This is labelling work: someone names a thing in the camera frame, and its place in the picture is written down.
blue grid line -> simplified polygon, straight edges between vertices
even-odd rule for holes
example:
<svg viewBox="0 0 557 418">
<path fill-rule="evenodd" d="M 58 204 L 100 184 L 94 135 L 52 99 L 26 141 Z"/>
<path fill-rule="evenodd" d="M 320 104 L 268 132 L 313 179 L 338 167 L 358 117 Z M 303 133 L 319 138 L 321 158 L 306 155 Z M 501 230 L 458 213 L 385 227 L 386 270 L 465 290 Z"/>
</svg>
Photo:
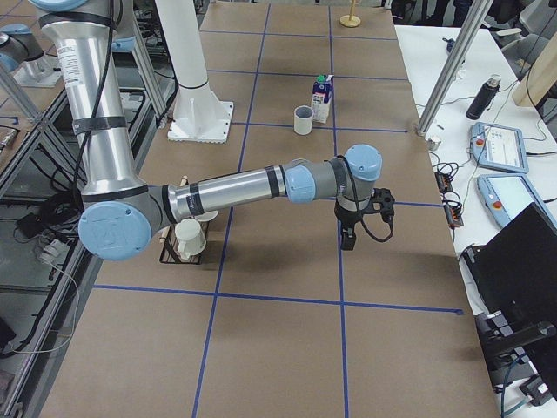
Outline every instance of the blue grid line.
<svg viewBox="0 0 557 418">
<path fill-rule="evenodd" d="M 421 202 L 394 202 L 395 205 L 403 206 L 426 206 L 426 207 L 443 207 L 441 203 L 421 203 Z"/>
<path fill-rule="evenodd" d="M 416 307 L 412 305 L 390 305 L 383 303 L 365 303 L 365 302 L 344 302 L 344 306 L 347 307 L 377 307 L 379 309 L 396 309 L 396 310 L 407 310 L 407 311 L 423 311 L 423 312 L 443 312 L 452 313 L 457 315 L 464 315 L 464 311 L 458 308 L 450 307 Z"/>
<path fill-rule="evenodd" d="M 205 364 L 207 363 L 207 355 L 209 353 L 209 344 L 211 343 L 212 325 L 215 321 L 215 313 L 217 311 L 218 289 L 220 288 L 220 280 L 223 275 L 226 257 L 226 245 L 228 244 L 228 237 L 230 236 L 230 228 L 232 225 L 232 217 L 234 215 L 234 208 L 231 208 L 228 214 L 228 223 L 226 224 L 225 242 L 223 244 L 223 253 L 220 256 L 220 265 L 218 267 L 217 284 L 215 285 L 215 292 L 212 295 L 211 314 L 209 316 L 209 324 L 207 326 L 207 334 L 205 335 L 205 344 L 203 347 L 203 356 L 201 357 L 201 366 L 199 367 L 198 385 L 195 391 L 195 398 L 193 400 L 193 408 L 191 410 L 191 418 L 196 418 L 198 415 L 199 397 L 201 396 L 201 387 L 203 386 L 203 377 L 205 376 Z"/>
<path fill-rule="evenodd" d="M 19 6 L 19 4 L 21 4 L 22 1 L 23 1 L 23 0 L 19 0 L 19 2 L 17 2 L 17 4 L 16 4 L 14 7 L 12 7 L 11 9 L 9 9 L 8 11 L 6 11 L 5 14 L 1 15 L 1 16 L 0 16 L 0 20 L 2 20 L 2 19 L 4 19 L 5 17 L 9 16 L 10 13 L 11 13 L 11 11 L 14 10 L 17 6 Z"/>
<path fill-rule="evenodd" d="M 367 39 L 371 41 L 398 41 L 396 37 L 345 37 L 339 35 L 307 35 L 307 34 L 299 34 L 299 33 L 263 33 L 263 32 L 249 32 L 243 30 L 200 30 L 200 32 L 204 33 L 224 33 L 224 34 L 235 34 L 235 35 L 267 35 L 267 36 L 274 36 L 274 37 L 322 37 L 325 39 Z"/>
<path fill-rule="evenodd" d="M 227 74 L 261 74 L 264 76 L 284 76 L 284 77 L 316 77 L 318 74 L 304 73 L 284 73 L 284 72 L 267 72 L 267 71 L 244 71 L 244 70 L 207 70 L 207 72 L 223 72 Z M 365 76 L 334 76 L 335 78 L 344 78 L 348 80 L 376 80 L 376 81 L 408 81 L 408 78 L 392 78 L 392 77 L 365 77 Z"/>
<path fill-rule="evenodd" d="M 293 298 L 287 296 L 269 296 L 262 294 L 245 294 L 245 293 L 222 293 L 222 292 L 205 292 L 199 290 L 185 290 L 185 289 L 170 289 L 162 287 L 139 287 L 139 286 L 121 286 L 121 285 L 94 285 L 96 289 L 107 290 L 122 290 L 126 292 L 146 292 L 146 293 L 169 293 L 169 294 L 187 294 L 191 296 L 208 296 L 228 299 L 243 299 L 243 300 L 269 300 L 274 302 L 291 302 L 291 303 L 305 303 L 310 305 L 332 305 L 336 307 L 366 307 L 374 309 L 393 309 L 400 311 L 417 311 L 417 312 L 438 312 L 443 314 L 457 314 L 462 315 L 464 311 L 454 307 L 421 307 L 416 305 L 394 305 L 386 303 L 372 303 L 372 302 L 353 302 L 349 300 L 324 300 L 312 298 Z"/>
<path fill-rule="evenodd" d="M 138 286 L 120 286 L 120 285 L 94 285 L 95 289 L 108 289 L 108 290 L 130 290 L 134 292 L 148 292 L 148 293 L 174 293 L 174 294 L 190 294 L 196 296 L 214 296 L 214 292 L 202 292 L 198 290 L 184 290 L 184 289 L 167 289 L 162 287 L 138 287 Z"/>
<path fill-rule="evenodd" d="M 267 30 L 267 24 L 269 23 L 269 15 L 271 14 L 271 5 L 267 6 L 267 16 L 265 17 L 265 27 L 263 29 L 263 36 L 261 37 L 261 46 L 259 48 L 259 57 L 258 57 L 258 66 L 257 71 L 259 71 L 259 66 L 261 65 L 261 56 L 263 55 L 263 44 L 265 43 L 265 32 Z M 258 83 L 258 75 L 255 75 L 255 79 L 253 80 L 253 90 L 252 90 L 252 97 L 250 100 L 250 106 L 247 112 L 247 123 L 244 131 L 244 138 L 242 140 L 242 149 L 240 152 L 239 162 L 238 162 L 238 172 L 242 169 L 242 163 L 244 162 L 244 154 L 245 154 L 245 143 L 247 141 L 247 134 L 250 129 L 250 118 L 252 117 L 252 109 L 253 109 L 253 100 L 255 98 L 255 91 L 257 89 Z M 228 224 L 226 225 L 226 235 L 225 235 L 225 242 L 223 244 L 223 253 L 220 259 L 220 266 L 218 268 L 218 276 L 217 276 L 217 284 L 215 286 L 215 295 L 213 296 L 212 300 L 212 307 L 211 307 L 211 316 L 209 318 L 209 325 L 207 327 L 207 335 L 205 336 L 205 347 L 203 350 L 203 357 L 201 360 L 201 367 L 199 369 L 199 377 L 198 377 L 198 386 L 196 389 L 195 399 L 193 402 L 193 409 L 191 411 L 191 418 L 197 418 L 198 415 L 198 407 L 199 407 L 199 398 L 201 396 L 201 389 L 203 387 L 203 377 L 205 375 L 205 364 L 207 362 L 207 355 L 209 353 L 209 345 L 211 343 L 211 333 L 212 333 L 212 325 L 215 320 L 215 312 L 217 311 L 217 300 L 218 300 L 218 290 L 220 288 L 220 281 L 222 279 L 224 267 L 225 267 L 225 256 L 226 256 L 226 248 L 228 245 L 228 239 L 230 237 L 230 230 L 232 225 L 232 218 L 234 217 L 234 208 L 230 209 L 230 215 L 228 217 Z"/>
<path fill-rule="evenodd" d="M 232 298 L 232 299 L 249 299 L 249 300 L 272 300 L 275 302 L 308 303 L 313 305 L 334 305 L 334 306 L 341 305 L 341 302 L 338 300 L 289 298 L 285 296 L 267 296 L 267 295 L 258 295 L 258 294 L 219 293 L 218 297 Z"/>
<path fill-rule="evenodd" d="M 37 18 L 37 16 L 34 16 L 34 15 L 12 15 L 11 13 L 9 15 L 3 15 L 3 16 L 4 17 L 7 17 L 7 16 L 10 16 L 10 17 L 27 17 L 28 19 L 36 19 Z"/>
<path fill-rule="evenodd" d="M 264 123 L 259 123 L 259 122 L 232 122 L 232 125 L 270 126 L 270 127 L 273 127 L 273 128 L 293 128 L 294 127 L 294 125 L 264 124 Z M 313 126 L 312 129 L 324 129 L 326 131 L 362 131 L 362 132 L 408 133 L 407 130 L 402 130 L 402 129 L 381 129 L 381 128 L 342 128 L 342 127 L 331 127 L 331 126 Z"/>
<path fill-rule="evenodd" d="M 329 17 L 329 58 L 331 59 L 331 74 L 334 74 L 334 55 L 332 53 L 332 17 L 331 6 L 327 6 Z M 337 147 L 337 115 L 335 100 L 332 101 L 332 144 L 334 155 L 338 155 Z M 340 344 L 342 349 L 342 388 L 345 403 L 345 418 L 350 417 L 350 398 L 348 396 L 348 352 L 346 348 L 346 310 L 345 310 L 345 282 L 344 265 L 342 260 L 340 222 L 337 221 L 337 257 L 339 260 L 339 297 L 340 297 Z"/>
<path fill-rule="evenodd" d="M 396 37 L 344 37 L 340 35 L 333 36 L 334 39 L 372 39 L 373 41 L 398 41 Z"/>
</svg>

white cup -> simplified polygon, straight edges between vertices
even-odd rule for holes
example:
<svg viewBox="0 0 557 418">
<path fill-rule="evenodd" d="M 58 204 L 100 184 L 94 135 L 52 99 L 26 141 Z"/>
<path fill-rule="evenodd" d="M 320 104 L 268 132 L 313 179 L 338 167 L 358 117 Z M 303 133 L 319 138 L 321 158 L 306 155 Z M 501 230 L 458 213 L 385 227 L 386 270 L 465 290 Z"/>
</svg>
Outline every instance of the white cup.
<svg viewBox="0 0 557 418">
<path fill-rule="evenodd" d="M 294 109 L 294 131 L 298 135 L 307 135 L 312 131 L 313 109 L 310 106 L 298 106 Z"/>
<path fill-rule="evenodd" d="M 193 218 L 198 222 L 209 222 L 210 220 L 217 218 L 217 215 L 218 211 L 212 211 L 203 213 L 202 215 L 194 216 Z"/>
<path fill-rule="evenodd" d="M 201 225 L 195 219 L 184 219 L 176 225 L 174 234 L 178 240 L 178 252 L 184 260 L 201 253 L 207 244 Z"/>
</svg>

table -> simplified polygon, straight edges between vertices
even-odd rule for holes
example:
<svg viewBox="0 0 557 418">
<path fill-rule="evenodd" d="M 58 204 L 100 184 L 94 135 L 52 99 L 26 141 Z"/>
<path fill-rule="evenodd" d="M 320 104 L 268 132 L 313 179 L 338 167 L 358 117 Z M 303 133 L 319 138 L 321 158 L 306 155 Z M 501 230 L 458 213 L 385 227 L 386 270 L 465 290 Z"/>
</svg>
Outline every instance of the table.
<svg viewBox="0 0 557 418">
<path fill-rule="evenodd" d="M 459 29 L 397 26 L 396 31 L 408 71 L 408 78 L 412 84 L 414 100 L 418 105 L 425 105 L 446 61 L 446 42 L 442 38 L 452 37 L 456 39 Z M 516 81 L 516 76 L 501 54 L 491 34 L 487 30 L 480 30 L 470 51 L 466 54 L 466 62 L 443 102 L 475 96 L 481 85 L 493 73 L 501 75 L 502 90 Z M 543 142 L 526 140 L 527 151 L 555 151 L 557 144 L 553 141 L 553 137 L 543 122 L 539 124 L 539 128 L 537 127 L 540 121 L 537 111 L 532 107 L 519 107 L 514 104 L 510 97 L 513 89 L 498 94 L 490 110 L 486 110 L 480 120 L 488 123 L 495 121 L 500 125 L 520 128 L 525 137 L 543 138 L 543 135 L 546 135 L 547 140 Z M 456 161 L 464 163 L 469 158 L 467 152 L 469 132 L 470 127 L 476 122 L 467 119 L 465 116 L 466 109 L 471 103 L 472 99 L 470 98 L 460 100 L 454 104 L 442 105 L 435 122 L 426 135 L 427 137 L 437 135 L 442 138 L 442 144 L 436 151 L 442 162 Z M 422 111 L 423 107 L 418 106 L 418 110 Z M 432 156 L 432 163 L 435 164 L 436 162 L 436 158 Z M 528 177 L 540 196 L 543 199 L 553 198 L 556 193 L 554 185 L 557 181 L 555 156 L 529 158 L 528 164 L 530 167 Z M 460 254 L 464 248 L 471 244 L 486 244 L 500 230 L 500 227 L 495 224 L 493 217 L 486 209 L 475 184 L 475 178 L 478 175 L 489 172 L 493 171 L 477 168 L 475 162 L 471 161 L 459 169 L 453 181 L 454 190 L 462 198 L 465 198 L 466 190 L 468 190 L 463 215 L 464 226 L 458 228 L 455 234 L 454 250 L 457 254 Z M 555 216 L 557 205 L 548 204 L 548 207 Z M 464 262 L 461 262 L 460 267 L 474 313 L 486 312 L 487 309 L 478 295 L 477 288 Z M 517 387 L 518 384 L 515 383 L 513 390 L 509 390 L 508 395 L 506 395 L 508 406 L 513 405 L 522 397 Z M 557 402 L 553 399 L 543 407 L 522 408 L 513 416 L 548 418 L 555 416 L 556 413 Z"/>
<path fill-rule="evenodd" d="M 359 232 L 341 253 L 332 201 L 275 199 L 221 211 L 200 266 L 160 265 L 156 240 L 105 262 L 43 417 L 497 416 L 391 14 L 362 8 L 348 29 L 345 13 L 212 4 L 201 35 L 212 89 L 235 102 L 228 141 L 160 131 L 141 175 L 197 181 L 365 142 L 399 202 L 395 237 Z M 334 107 L 301 138 L 292 112 L 319 73 L 336 76 Z"/>
</svg>

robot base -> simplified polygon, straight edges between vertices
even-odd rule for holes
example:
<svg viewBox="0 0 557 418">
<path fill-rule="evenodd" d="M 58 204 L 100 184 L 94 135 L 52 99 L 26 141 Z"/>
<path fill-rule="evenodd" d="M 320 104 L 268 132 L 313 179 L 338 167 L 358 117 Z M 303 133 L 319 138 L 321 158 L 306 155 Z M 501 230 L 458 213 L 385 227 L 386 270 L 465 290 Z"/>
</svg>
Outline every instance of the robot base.
<svg viewBox="0 0 557 418">
<path fill-rule="evenodd" d="M 208 85 L 199 91 L 181 90 L 168 139 L 223 144 L 228 138 L 233 111 L 234 103 L 218 100 Z"/>
<path fill-rule="evenodd" d="M 46 57 L 48 62 L 52 67 L 57 68 L 59 67 L 58 58 L 56 57 Z M 36 80 L 35 78 L 31 77 L 27 70 L 22 66 L 19 70 L 16 71 L 14 74 L 14 79 L 17 81 L 19 85 L 22 87 L 43 87 L 47 89 L 52 89 L 58 82 L 58 80 L 62 77 L 61 71 L 54 71 L 49 76 L 42 78 L 40 80 Z"/>
</svg>

black clamp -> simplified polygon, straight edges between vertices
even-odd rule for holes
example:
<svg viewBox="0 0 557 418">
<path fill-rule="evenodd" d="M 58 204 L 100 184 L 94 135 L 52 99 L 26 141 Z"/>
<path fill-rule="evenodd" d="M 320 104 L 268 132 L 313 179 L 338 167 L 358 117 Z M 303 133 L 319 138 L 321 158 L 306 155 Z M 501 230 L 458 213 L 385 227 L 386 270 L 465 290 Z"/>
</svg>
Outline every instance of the black clamp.
<svg viewBox="0 0 557 418">
<path fill-rule="evenodd" d="M 369 203 L 365 208 L 361 208 L 359 212 L 348 211 L 337 201 L 334 207 L 334 213 L 340 221 L 340 249 L 343 251 L 351 251 L 356 245 L 355 226 L 357 223 L 361 222 L 364 215 L 380 213 L 383 222 L 389 224 L 389 226 L 393 225 L 394 197 L 389 189 L 373 189 L 373 195 L 370 197 Z"/>
<path fill-rule="evenodd" d="M 87 118 L 76 119 L 72 124 L 73 133 L 79 135 L 80 133 L 88 131 L 106 131 L 112 128 L 127 128 L 128 123 L 123 116 L 108 116 L 101 118 Z"/>
</svg>

